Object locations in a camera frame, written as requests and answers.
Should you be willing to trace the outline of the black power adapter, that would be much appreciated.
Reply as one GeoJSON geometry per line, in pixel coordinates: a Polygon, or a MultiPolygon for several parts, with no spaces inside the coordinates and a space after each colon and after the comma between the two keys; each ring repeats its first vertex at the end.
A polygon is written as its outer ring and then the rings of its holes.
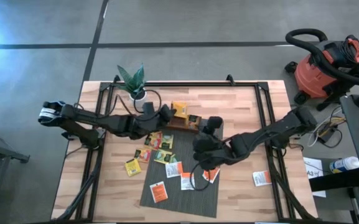
{"type": "Polygon", "coordinates": [[[336,127],[325,128],[321,133],[319,133],[318,142],[327,143],[336,131],[336,127]]]}

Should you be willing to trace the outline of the black metal rig frame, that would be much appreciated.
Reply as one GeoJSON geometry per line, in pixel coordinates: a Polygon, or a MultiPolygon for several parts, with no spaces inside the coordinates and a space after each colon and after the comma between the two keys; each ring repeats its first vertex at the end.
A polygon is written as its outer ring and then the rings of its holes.
{"type": "MultiPolygon", "coordinates": [[[[290,110],[284,82],[272,81],[155,81],[146,86],[159,92],[165,103],[185,101],[192,114],[221,116],[224,136],[254,131],[281,119],[290,110]]],[[[208,223],[208,217],[140,205],[146,173],[129,177],[124,163],[141,140],[112,134],[105,136],[102,151],[77,152],[78,141],[68,145],[70,157],[63,163],[51,216],[52,224],[87,223],[208,223]]],[[[278,185],[256,187],[255,171],[267,170],[273,162],[299,205],[317,216],[301,151],[296,147],[285,156],[269,157],[259,146],[246,160],[221,169],[215,223],[276,222],[301,219],[278,185]]]]}

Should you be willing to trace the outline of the orange white tea packet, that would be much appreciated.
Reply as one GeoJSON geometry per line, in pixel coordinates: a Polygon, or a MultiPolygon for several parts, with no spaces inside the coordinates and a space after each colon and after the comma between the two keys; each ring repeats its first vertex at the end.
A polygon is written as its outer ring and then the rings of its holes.
{"type": "Polygon", "coordinates": [[[202,174],[202,177],[209,183],[213,184],[219,172],[220,172],[219,167],[216,167],[212,170],[205,170],[202,174]]]}
{"type": "Polygon", "coordinates": [[[253,172],[253,181],[256,187],[272,184],[269,172],[267,170],[253,172]]]}
{"type": "Polygon", "coordinates": [[[180,175],[181,181],[181,190],[193,190],[195,187],[194,176],[189,172],[181,173],[180,175]]]}
{"type": "Polygon", "coordinates": [[[168,194],[163,181],[149,186],[154,203],[159,203],[168,199],[168,194]]]}
{"type": "Polygon", "coordinates": [[[181,162],[173,162],[165,165],[167,178],[173,178],[181,176],[183,173],[183,167],[181,162]]]}

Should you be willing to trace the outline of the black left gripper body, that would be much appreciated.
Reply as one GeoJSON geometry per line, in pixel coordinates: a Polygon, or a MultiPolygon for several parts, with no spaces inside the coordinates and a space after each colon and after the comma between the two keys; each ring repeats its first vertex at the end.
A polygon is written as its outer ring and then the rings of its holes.
{"type": "Polygon", "coordinates": [[[167,126],[167,121],[161,116],[153,117],[148,121],[140,121],[131,116],[126,123],[124,135],[130,139],[141,139],[153,132],[160,131],[167,126]]]}

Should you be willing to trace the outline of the brown wooden tea tray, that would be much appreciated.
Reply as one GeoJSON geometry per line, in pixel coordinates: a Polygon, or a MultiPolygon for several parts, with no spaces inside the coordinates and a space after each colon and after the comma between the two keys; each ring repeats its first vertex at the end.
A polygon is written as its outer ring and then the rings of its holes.
{"type": "Polygon", "coordinates": [[[179,130],[179,131],[189,131],[189,132],[197,133],[199,130],[199,127],[198,127],[198,129],[189,129],[187,127],[187,118],[184,119],[184,118],[173,117],[170,120],[169,124],[167,125],[167,128],[175,129],[175,130],[179,130]]]}

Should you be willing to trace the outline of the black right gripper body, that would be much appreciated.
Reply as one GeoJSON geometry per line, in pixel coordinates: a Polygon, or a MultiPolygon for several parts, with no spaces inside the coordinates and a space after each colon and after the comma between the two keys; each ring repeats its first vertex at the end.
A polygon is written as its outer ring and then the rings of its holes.
{"type": "Polygon", "coordinates": [[[212,170],[230,158],[228,147],[216,136],[198,133],[193,139],[193,158],[204,170],[212,170]]]}

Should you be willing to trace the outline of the orange red tea packet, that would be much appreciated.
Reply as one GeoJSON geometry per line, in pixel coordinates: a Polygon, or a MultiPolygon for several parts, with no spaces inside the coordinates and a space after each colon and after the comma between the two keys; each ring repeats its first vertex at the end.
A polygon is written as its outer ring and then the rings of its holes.
{"type": "Polygon", "coordinates": [[[136,149],[134,158],[139,162],[148,163],[151,158],[150,149],[136,149]]]}

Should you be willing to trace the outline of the black bar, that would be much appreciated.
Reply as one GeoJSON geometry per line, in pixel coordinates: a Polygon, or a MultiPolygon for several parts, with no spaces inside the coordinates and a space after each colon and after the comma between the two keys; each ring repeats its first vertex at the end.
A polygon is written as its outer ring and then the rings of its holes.
{"type": "Polygon", "coordinates": [[[309,179],[313,192],[359,187],[359,168],[309,179]]]}

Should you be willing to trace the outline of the white blue wipes canister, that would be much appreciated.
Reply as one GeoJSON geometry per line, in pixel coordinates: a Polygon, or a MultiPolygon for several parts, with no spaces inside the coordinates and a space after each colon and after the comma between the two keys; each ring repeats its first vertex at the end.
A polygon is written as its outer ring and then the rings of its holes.
{"type": "Polygon", "coordinates": [[[333,174],[359,169],[359,159],[355,156],[338,159],[330,163],[329,169],[333,174]]]}

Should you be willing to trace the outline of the white paper sheet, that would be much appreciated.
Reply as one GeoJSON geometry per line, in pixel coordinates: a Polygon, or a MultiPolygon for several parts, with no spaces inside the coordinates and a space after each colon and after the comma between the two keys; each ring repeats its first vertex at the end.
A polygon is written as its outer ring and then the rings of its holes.
{"type": "MultiPolygon", "coordinates": [[[[316,177],[321,177],[324,175],[324,170],[322,167],[322,161],[318,160],[318,159],[312,159],[312,158],[308,158],[308,157],[304,157],[304,164],[305,164],[305,169],[307,171],[307,176],[309,179],[313,179],[316,177]]],[[[317,191],[317,192],[313,192],[312,195],[314,197],[321,197],[321,198],[325,198],[326,197],[326,191],[317,191]]]]}

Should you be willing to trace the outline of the snake plant in white pot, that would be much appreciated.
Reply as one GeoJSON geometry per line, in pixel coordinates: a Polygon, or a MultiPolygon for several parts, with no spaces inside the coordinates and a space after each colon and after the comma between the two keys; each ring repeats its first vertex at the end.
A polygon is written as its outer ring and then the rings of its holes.
{"type": "Polygon", "coordinates": [[[117,65],[117,68],[124,82],[124,84],[119,85],[118,88],[128,92],[134,100],[143,99],[146,95],[146,91],[144,89],[144,65],[141,65],[134,75],[130,75],[120,65],[117,65]]]}

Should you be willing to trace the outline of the grey woven placemat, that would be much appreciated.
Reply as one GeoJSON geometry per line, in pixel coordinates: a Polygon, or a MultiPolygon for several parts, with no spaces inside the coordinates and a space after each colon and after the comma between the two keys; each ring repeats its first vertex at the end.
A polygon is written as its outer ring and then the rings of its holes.
{"type": "Polygon", "coordinates": [[[149,162],[144,187],[142,190],[140,205],[145,207],[159,208],[173,212],[189,213],[204,217],[215,218],[217,216],[218,190],[220,176],[218,175],[213,184],[209,184],[203,177],[203,169],[196,167],[197,161],[193,159],[192,141],[196,133],[179,131],[175,129],[164,129],[164,134],[173,134],[173,154],[182,163],[184,172],[193,172],[195,187],[205,190],[181,190],[181,178],[167,178],[165,164],[155,162],[156,151],[152,152],[149,162]],[[168,199],[154,203],[150,185],[163,181],[168,194],[168,199]]]}

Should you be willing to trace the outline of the orange black shop vacuum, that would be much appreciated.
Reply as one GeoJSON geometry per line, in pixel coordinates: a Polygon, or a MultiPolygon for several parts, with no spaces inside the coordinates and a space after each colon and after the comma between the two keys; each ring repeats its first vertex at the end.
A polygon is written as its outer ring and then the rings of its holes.
{"type": "Polygon", "coordinates": [[[298,105],[323,98],[317,105],[317,111],[322,111],[338,103],[352,87],[359,86],[359,39],[354,35],[336,42],[318,29],[296,29],[288,32],[285,40],[309,52],[300,62],[289,62],[284,68],[296,79],[298,92],[294,102],[298,105]]]}

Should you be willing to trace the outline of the orange yellow tea packet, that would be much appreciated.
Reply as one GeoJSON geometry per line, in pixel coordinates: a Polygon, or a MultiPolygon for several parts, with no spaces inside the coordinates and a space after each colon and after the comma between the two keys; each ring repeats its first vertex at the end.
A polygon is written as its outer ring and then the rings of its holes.
{"type": "Polygon", "coordinates": [[[189,129],[198,129],[201,122],[201,117],[197,115],[190,114],[187,118],[187,127],[189,129]]]}
{"type": "Polygon", "coordinates": [[[162,141],[162,132],[154,132],[147,136],[147,138],[144,141],[144,145],[153,150],[158,150],[160,148],[162,141]]]}
{"type": "Polygon", "coordinates": [[[185,102],[173,101],[171,108],[176,110],[174,116],[178,118],[187,118],[187,104],[185,102]]]}

